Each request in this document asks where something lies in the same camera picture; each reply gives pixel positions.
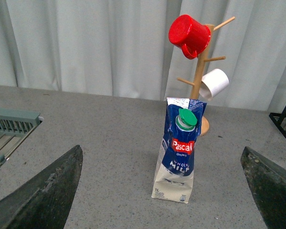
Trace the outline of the left gripper dark left finger camera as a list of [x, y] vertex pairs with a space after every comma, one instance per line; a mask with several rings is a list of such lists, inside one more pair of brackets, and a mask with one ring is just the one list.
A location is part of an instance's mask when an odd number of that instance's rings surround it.
[[76, 145], [0, 200], [0, 229], [64, 228], [82, 163], [82, 149]]

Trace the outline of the left gripper dark right finger camera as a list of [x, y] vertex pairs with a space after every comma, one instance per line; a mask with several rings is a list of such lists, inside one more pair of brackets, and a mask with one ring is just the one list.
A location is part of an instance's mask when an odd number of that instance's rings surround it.
[[247, 146], [240, 161], [266, 226], [286, 229], [286, 170]]

